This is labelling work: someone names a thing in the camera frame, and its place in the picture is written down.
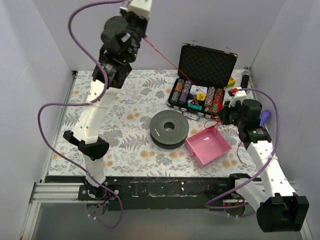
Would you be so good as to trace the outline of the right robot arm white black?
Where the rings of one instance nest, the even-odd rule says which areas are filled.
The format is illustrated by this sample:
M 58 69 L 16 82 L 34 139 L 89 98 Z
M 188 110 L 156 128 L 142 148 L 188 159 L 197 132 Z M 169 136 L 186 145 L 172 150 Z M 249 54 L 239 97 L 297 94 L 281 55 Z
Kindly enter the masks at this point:
M 254 209 L 260 229 L 270 232 L 298 232 L 305 221 L 309 202 L 291 186 L 273 154 L 268 131 L 260 125 L 262 105 L 254 99 L 226 101 L 219 116 L 225 125 L 235 125 L 238 137 L 251 156 L 264 190 L 254 177 L 233 176 L 226 186 L 232 199 L 243 197 Z

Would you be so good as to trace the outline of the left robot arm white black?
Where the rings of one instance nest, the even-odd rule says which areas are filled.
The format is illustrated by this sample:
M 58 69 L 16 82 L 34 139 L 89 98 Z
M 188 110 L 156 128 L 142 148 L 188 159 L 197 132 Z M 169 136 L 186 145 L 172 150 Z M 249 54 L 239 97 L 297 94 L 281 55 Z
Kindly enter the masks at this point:
M 73 129 L 66 130 L 63 138 L 77 146 L 82 153 L 87 175 L 84 184 L 91 197 L 101 200 L 106 196 L 103 157 L 109 143 L 99 137 L 100 127 L 109 104 L 126 77 L 131 63 L 137 58 L 141 40 L 146 35 L 148 19 L 133 11 L 122 12 L 108 19 L 101 33 L 102 46 L 98 63 L 92 74 L 88 105 L 84 107 Z

